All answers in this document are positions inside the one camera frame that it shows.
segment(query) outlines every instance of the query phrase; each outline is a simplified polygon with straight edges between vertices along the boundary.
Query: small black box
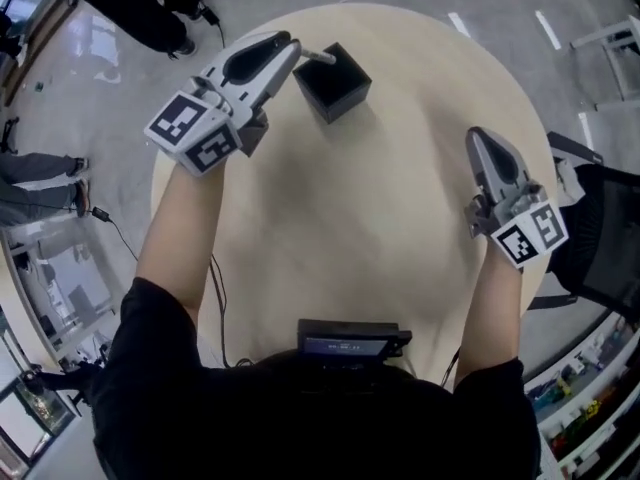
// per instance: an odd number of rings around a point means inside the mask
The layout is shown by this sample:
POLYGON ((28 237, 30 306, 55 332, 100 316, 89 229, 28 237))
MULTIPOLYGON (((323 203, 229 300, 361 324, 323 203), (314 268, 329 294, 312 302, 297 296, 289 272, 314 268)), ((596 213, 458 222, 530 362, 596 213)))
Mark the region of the small black box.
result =
POLYGON ((308 60, 293 70, 293 76, 307 101, 327 123, 332 123, 366 99, 371 78, 340 43, 324 51, 336 57, 335 64, 308 60))

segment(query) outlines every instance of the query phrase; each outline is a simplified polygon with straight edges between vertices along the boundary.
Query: shelf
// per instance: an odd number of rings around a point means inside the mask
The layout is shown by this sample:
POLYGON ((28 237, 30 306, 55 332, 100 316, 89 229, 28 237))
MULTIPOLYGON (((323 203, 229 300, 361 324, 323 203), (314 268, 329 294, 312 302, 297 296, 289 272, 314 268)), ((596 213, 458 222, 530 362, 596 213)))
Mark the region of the shelf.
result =
POLYGON ((583 406, 588 405, 596 395, 601 393, 604 388, 613 382, 613 380, 620 374, 624 363, 631 356, 638 340, 640 339, 640 331, 637 331, 629 342, 622 348, 618 355, 602 370, 598 376, 585 387, 582 391, 576 394, 571 400, 564 404, 556 412, 538 423, 538 428, 546 434, 549 429, 558 425, 565 415, 571 414, 573 411, 581 409, 583 406))
POLYGON ((540 434, 540 470, 542 473, 536 480, 564 480, 558 461, 542 434, 540 434))
POLYGON ((550 368, 547 368, 545 371, 543 371, 539 375, 536 375, 533 379, 527 382, 524 386, 525 393, 528 393, 540 384, 544 384, 545 382, 550 381, 559 371, 562 371, 562 369, 564 369, 564 367, 567 366, 571 362, 571 360, 577 357, 578 354, 580 354, 583 350, 588 348, 594 342, 598 334, 603 334, 604 336, 608 336, 609 334, 611 334, 620 318, 620 315, 618 315, 617 313, 611 313, 591 334, 589 334, 589 336, 587 336, 587 338, 582 340, 582 342, 571 352, 569 352, 559 361, 555 362, 550 368))
POLYGON ((638 384, 635 389, 629 394, 629 396, 625 399, 620 407, 616 409, 616 411, 607 418, 598 430, 596 430, 593 434, 591 434, 580 446, 578 446, 575 450, 573 450, 569 455, 567 455, 564 459, 559 461, 560 467, 566 466, 567 463, 571 462, 577 456, 579 456, 582 452, 588 449, 593 443, 596 442, 600 436, 609 430, 609 427, 613 424, 615 420, 617 420, 624 412, 629 409, 635 402, 636 398, 640 395, 640 384, 638 384))
POLYGON ((627 448, 624 453, 622 455, 620 455, 620 457, 618 457, 618 460, 616 460, 610 467, 609 469, 607 469, 601 476, 600 478, 598 478, 598 480, 605 480, 606 478, 609 478, 609 475, 611 475, 613 472, 615 472, 616 469, 618 469, 618 467, 620 466, 620 464, 622 464, 625 460, 627 460, 627 457, 629 457, 629 455, 631 455, 636 448, 640 446, 640 436, 636 437, 635 440, 633 441, 633 443, 631 443, 631 445, 629 446, 629 448, 627 448))

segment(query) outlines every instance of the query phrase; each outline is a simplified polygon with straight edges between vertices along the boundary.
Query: black shirt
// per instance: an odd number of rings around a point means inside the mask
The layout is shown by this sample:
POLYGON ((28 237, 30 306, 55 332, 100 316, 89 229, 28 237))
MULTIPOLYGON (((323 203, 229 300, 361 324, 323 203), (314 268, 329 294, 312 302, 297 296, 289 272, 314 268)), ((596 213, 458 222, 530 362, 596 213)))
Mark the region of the black shirt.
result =
POLYGON ((537 476, 540 442, 517 359, 472 373, 453 394, 385 366, 362 393, 318 395, 268 361, 203 367, 186 311, 149 281, 134 280, 121 321, 91 393, 110 478, 537 476))

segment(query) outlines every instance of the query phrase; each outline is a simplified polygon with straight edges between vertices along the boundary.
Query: black chair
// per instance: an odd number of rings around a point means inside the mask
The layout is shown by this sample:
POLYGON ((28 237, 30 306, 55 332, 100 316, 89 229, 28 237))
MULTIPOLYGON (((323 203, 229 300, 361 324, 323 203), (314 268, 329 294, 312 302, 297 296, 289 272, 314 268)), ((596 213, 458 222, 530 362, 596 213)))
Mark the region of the black chair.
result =
POLYGON ((586 195, 560 209, 569 240, 553 252, 547 270, 569 294, 536 297, 529 309, 566 306, 583 297, 637 322, 640 176, 605 167, 601 155, 560 134, 547 137, 554 159, 574 165, 586 195))

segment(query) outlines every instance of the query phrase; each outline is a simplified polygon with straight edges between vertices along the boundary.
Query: gray floor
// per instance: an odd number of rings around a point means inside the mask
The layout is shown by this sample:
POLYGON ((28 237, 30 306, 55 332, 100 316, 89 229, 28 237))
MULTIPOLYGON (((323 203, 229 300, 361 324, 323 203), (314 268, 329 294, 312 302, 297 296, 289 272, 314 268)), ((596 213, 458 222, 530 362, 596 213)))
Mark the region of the gray floor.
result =
MULTIPOLYGON (((226 39, 239 37, 279 15, 340 0, 208 0, 222 18, 226 39)), ((594 147, 608 165, 640 173, 640 110, 595 113, 595 102, 619 97, 601 47, 568 48, 574 38, 637 9, 632 0, 369 0, 405 7, 452 25, 457 13, 470 36, 498 58, 522 85, 548 130, 585 142, 584 113, 594 147), (555 49, 536 18, 555 32, 555 49)), ((180 61, 145 49, 90 7, 81 5, 31 70, 11 113, 22 118, 21 153, 86 155, 92 161, 92 203, 110 212, 139 251, 150 222, 149 197, 156 149, 142 129, 167 96, 197 73, 221 43, 206 23, 189 25, 197 55, 180 61), (37 82, 44 83, 36 92, 37 82)), ((640 89, 640 59, 621 55, 631 87, 640 89)), ((95 219, 82 226, 100 258, 115 299, 131 282, 135 263, 115 229, 95 219)), ((553 280, 544 293, 558 290, 553 280)), ((534 368, 588 326, 602 311, 580 302, 572 308, 530 312, 524 318, 522 358, 534 368)))

